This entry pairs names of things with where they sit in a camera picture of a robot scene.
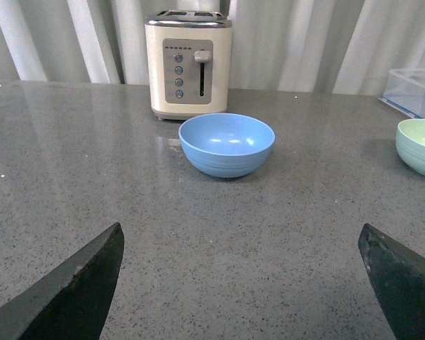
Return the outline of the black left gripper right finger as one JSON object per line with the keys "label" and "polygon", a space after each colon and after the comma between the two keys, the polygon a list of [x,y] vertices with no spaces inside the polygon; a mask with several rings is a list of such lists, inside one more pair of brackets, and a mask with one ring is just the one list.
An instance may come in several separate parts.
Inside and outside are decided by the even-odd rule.
{"label": "black left gripper right finger", "polygon": [[395,338],[425,339],[425,258],[368,223],[358,249]]}

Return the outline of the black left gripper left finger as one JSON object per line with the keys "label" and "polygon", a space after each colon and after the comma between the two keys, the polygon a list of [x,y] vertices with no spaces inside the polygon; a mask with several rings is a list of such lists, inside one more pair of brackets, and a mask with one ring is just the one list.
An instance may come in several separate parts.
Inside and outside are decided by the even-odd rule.
{"label": "black left gripper left finger", "polygon": [[0,307],[0,339],[99,339],[124,246],[117,222]]}

